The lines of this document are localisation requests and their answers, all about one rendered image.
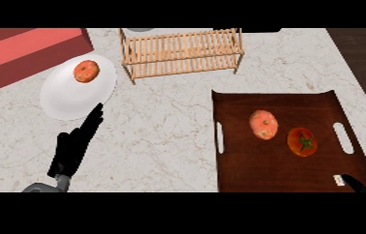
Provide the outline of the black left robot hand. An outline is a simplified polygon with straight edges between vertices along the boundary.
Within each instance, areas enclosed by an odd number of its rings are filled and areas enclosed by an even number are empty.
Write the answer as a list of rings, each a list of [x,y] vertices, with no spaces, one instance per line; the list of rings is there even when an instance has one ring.
[[[52,160],[48,175],[73,177],[88,151],[91,140],[104,122],[104,104],[99,103],[88,115],[79,128],[71,133],[61,132],[57,142],[57,155]]]

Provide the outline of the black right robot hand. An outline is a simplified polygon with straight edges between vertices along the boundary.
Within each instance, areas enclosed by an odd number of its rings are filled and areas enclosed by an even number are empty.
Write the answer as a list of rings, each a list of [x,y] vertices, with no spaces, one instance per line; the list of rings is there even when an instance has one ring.
[[[350,175],[343,175],[344,182],[350,185],[356,192],[366,192],[366,186]]]

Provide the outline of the red tomato with green stem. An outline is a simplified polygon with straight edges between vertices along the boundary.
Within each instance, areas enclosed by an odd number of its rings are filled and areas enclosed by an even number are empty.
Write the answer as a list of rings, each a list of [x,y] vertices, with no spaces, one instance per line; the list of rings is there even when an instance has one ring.
[[[318,151],[318,139],[306,128],[294,128],[288,133],[288,147],[300,157],[309,157]]]

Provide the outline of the dark brown wooden tray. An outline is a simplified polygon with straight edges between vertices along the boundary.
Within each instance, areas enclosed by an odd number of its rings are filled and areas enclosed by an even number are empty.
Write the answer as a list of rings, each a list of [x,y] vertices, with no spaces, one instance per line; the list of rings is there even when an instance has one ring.
[[[321,94],[223,94],[214,92],[213,120],[220,191],[352,192],[338,175],[366,185],[364,153],[337,97]],[[253,134],[250,118],[266,110],[279,122],[269,140]],[[288,133],[306,128],[318,139],[313,155],[296,155]]]

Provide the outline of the wooden tiered shelf rack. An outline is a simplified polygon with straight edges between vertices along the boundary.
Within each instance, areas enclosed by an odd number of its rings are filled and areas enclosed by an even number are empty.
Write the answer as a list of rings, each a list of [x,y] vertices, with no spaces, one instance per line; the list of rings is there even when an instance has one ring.
[[[232,69],[245,56],[241,28],[148,37],[127,37],[119,29],[121,66],[130,81],[141,78]]]

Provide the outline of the white oval plate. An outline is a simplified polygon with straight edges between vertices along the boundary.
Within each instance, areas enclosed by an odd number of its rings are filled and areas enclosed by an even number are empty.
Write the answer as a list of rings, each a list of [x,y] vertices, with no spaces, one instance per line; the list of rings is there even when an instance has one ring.
[[[101,72],[91,82],[74,79],[74,68],[86,60],[96,62]],[[40,106],[58,120],[86,117],[99,103],[113,96],[117,84],[116,65],[102,55],[86,54],[61,64],[46,78],[40,90]]]

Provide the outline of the small orange fruit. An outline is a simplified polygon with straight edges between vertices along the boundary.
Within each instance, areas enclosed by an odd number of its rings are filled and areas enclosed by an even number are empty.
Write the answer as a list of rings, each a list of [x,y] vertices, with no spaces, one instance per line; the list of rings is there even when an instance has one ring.
[[[95,61],[82,61],[74,68],[74,79],[82,83],[89,83],[96,79],[99,72],[99,65]]]

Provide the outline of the pale orange oval fruit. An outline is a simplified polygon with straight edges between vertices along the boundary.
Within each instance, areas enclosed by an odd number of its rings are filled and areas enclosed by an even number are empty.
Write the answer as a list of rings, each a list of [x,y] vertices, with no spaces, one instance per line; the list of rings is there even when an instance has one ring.
[[[250,118],[251,131],[257,138],[269,140],[279,130],[275,115],[266,110],[257,110]]]

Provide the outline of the red box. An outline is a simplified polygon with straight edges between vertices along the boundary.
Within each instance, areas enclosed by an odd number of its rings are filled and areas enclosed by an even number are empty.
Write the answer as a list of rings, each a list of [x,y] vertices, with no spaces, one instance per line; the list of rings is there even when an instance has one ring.
[[[0,28],[0,88],[92,51],[85,28]]]

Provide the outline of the black appliance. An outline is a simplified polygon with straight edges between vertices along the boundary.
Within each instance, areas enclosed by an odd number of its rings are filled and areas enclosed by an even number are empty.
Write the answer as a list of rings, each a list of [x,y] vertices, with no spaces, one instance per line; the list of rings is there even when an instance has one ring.
[[[241,28],[243,33],[276,33],[282,30],[282,28]]]

